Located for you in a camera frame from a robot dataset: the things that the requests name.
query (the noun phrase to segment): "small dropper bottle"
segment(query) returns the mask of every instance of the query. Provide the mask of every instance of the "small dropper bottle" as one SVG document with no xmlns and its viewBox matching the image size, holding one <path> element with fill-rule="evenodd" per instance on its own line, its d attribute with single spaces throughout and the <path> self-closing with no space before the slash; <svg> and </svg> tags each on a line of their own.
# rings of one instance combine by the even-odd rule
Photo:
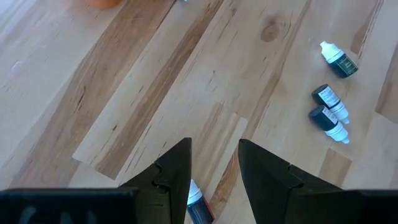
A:
<svg viewBox="0 0 398 224">
<path fill-rule="evenodd" d="M 214 221 L 209 204 L 193 180 L 189 188 L 187 210 L 194 224 L 210 224 Z"/>
<path fill-rule="evenodd" d="M 358 70 L 355 63 L 335 44 L 323 41 L 320 45 L 322 55 L 340 78 L 347 78 Z"/>
<path fill-rule="evenodd" d="M 338 118 L 339 121 L 343 122 L 344 124 L 349 124 L 349 114 L 344 103 L 328 84 L 318 87 L 312 92 L 311 95 L 315 102 L 317 102 L 319 105 L 325 105 L 330 112 L 332 112 Z"/>
<path fill-rule="evenodd" d="M 308 114 L 310 119 L 317 124 L 328 136 L 344 144 L 349 143 L 348 132 L 330 110 L 320 105 Z"/>
</svg>

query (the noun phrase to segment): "black bottle label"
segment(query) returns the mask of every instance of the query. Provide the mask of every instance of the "black bottle label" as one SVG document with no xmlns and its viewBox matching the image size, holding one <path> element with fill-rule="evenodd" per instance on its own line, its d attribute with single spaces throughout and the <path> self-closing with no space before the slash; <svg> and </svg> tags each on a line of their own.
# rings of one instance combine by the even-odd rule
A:
<svg viewBox="0 0 398 224">
<path fill-rule="evenodd" d="M 346 54 L 343 54 L 343 56 L 331 63 L 330 66 L 340 78 L 347 78 L 358 71 L 358 67 Z"/>
</svg>

